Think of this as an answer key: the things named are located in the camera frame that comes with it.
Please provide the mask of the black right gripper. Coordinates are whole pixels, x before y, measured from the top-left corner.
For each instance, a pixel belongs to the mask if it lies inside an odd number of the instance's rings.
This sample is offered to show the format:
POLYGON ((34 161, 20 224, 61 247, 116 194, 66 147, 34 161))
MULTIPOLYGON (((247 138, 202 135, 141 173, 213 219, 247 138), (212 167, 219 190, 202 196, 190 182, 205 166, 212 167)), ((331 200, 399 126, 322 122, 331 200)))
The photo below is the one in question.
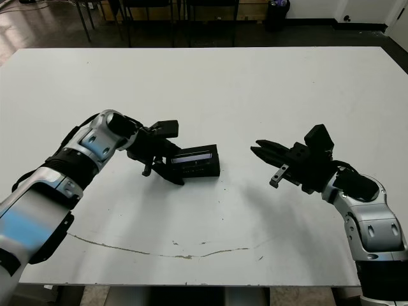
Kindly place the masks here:
POLYGON ((290 149, 270 140, 256 140, 256 144, 258 146, 252 146, 251 151, 265 163, 279 168, 270 180, 274 188, 286 179, 301 185, 307 194, 320 193, 337 169, 333 164, 332 142, 305 145, 296 142, 290 149))

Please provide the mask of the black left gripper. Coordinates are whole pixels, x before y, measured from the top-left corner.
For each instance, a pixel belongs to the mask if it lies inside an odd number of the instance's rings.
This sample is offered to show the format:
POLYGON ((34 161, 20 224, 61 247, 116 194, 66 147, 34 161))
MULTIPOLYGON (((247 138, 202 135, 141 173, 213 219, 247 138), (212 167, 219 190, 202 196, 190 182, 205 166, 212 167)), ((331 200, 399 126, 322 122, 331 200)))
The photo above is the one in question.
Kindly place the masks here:
POLYGON ((139 129, 134 142, 126 149, 126 152, 130 159, 144 164, 143 176, 148 177, 154 170, 172 184, 183 186, 184 179, 163 161, 164 157, 175 156, 180 150, 180 147, 169 140, 155 136, 146 129, 139 129))

